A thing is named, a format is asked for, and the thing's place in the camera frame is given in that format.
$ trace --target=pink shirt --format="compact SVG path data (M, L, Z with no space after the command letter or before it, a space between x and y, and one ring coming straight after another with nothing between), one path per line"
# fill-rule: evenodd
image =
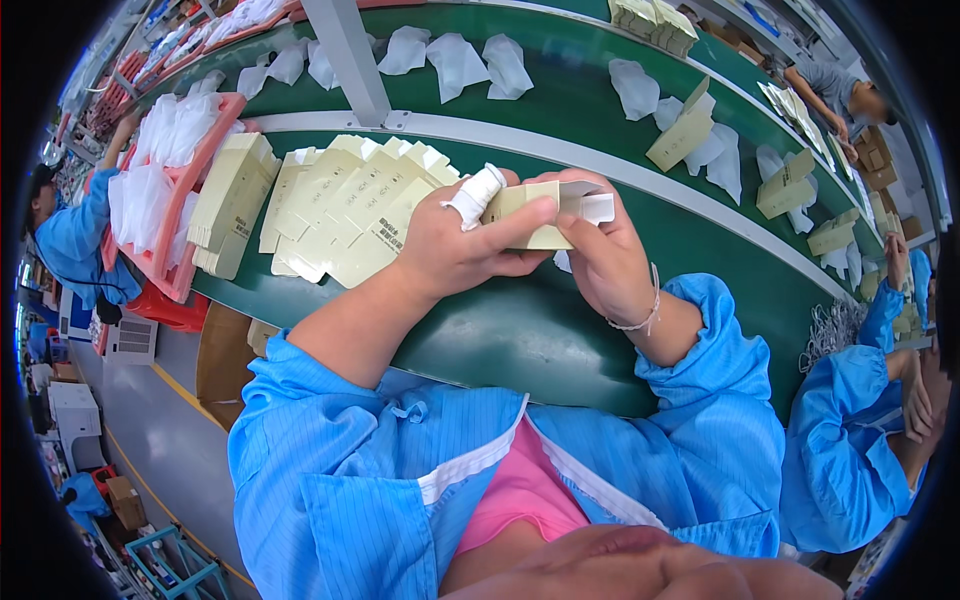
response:
M453 556L482 546L519 519L535 525L547 542L589 525L526 419L520 421L514 443L467 523Z

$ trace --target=floor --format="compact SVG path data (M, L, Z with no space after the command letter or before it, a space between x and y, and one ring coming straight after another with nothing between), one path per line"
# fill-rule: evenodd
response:
M221 559L234 599L259 598L233 533L227 434L157 372L195 394L199 343L198 333L161 325L152 367L108 365L83 342L71 342L71 350L103 411L105 458L137 488L147 519L161 529L175 518L195 549ZM83 452L75 451L78 463Z

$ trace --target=white finger bandage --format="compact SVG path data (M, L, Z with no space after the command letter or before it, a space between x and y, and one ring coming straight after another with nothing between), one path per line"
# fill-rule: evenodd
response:
M460 229L470 231L480 225L480 215L487 209L487 204L490 203L493 195L504 187L507 187L507 180L504 179L503 174L487 163L476 175L464 181L453 198L441 202L440 206L456 208L464 220Z

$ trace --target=workbench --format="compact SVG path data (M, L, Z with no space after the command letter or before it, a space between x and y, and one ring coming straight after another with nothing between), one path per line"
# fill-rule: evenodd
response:
M809 253L805 235L794 234L785 215L768 221L756 209L760 184L756 147L769 144L782 155L798 153L804 147L765 105L756 82L770 80L761 70L706 34L687 60L679 60L638 43L595 15L570 15L563 7L538 8L516 2L430 3L362 11L361 15L367 31L381 40L402 25L429 29L433 37L458 32L477 48L498 33L516 40L524 49L526 69L535 84L517 101L487 100L488 85L478 84L441 105L436 71L429 62L406 75L384 76L394 108L429 115L434 120L448 119L461 128L458 131L468 133L460 136L434 128L424 135L413 128L396 135L433 145L465 173L475 172L486 161L513 169L521 178L565 166L583 166L573 158L544 159L556 155L549 148L513 146L511 136L521 140L519 133L537 134L540 139L558 140L560 145L579 149L571 156L584 156L585 164L593 164L591 161L598 156L608 156L611 161L630 163L642 171L639 182L615 183L650 259L660 269L661 279L708 272L727 282L737 301L736 314L744 333L762 335L771 348L772 402L786 422L790 402L803 379L797 360L809 335L810 310L817 304L828 307L835 298L851 296L849 283L840 281L832 269L824 277L819 260ZM280 25L227 46L174 74L142 102L149 106L160 93L185 93L191 83L213 68L227 74L221 90L232 91L241 68L253 65L264 52L279 50L301 36L314 37L308 22ZM384 50L378 50L378 59ZM644 155L659 131L652 117L637 122L624 118L607 70L612 58L640 62L659 82L661 97L675 95L683 100L705 73L717 78L709 89L716 99L713 118L740 135L742 206L707 182L703 173L692 178L683 163L666 176L660 174ZM304 69L292 87L268 80L241 116L269 125L264 130L274 153L283 156L305 146L325 146L336 131L317 123L336 111L348 110L349 103L340 88L324 91ZM493 127L504 127L502 131L511 139L477 141L489 139L483 132ZM384 132L360 133L381 142L390 136ZM839 158L835 156L834 160L839 165ZM855 206L858 196L852 183L830 173L824 165L820 160L814 171L820 189L818 202L809 210L818 225ZM699 204L657 198L641 191L648 189L648 181L656 184L651 183L649 189L663 188L662 180L675 186L671 189L681 189L680 196L695 197ZM721 208L722 218L716 217ZM314 285L300 278L272 276L272 256L259 254L255 243L262 219L261 212L237 278L225 281L198 272L194 289L266 323L292 326L343 288L329 277ZM776 242L771 248L777 246L779 254L757 241L762 237L758 232L767 236L763 239ZM876 231L864 219L858 222L855 234L866 255L882 253ZM792 258L784 258L783 249ZM538 402L589 405L632 417L649 415L656 409L656 399L648 386L633 376L635 358L629 341L582 300L572 277L548 261L532 276L494 279L442 301L407 337L393 365L471 387L497 385L530 392Z

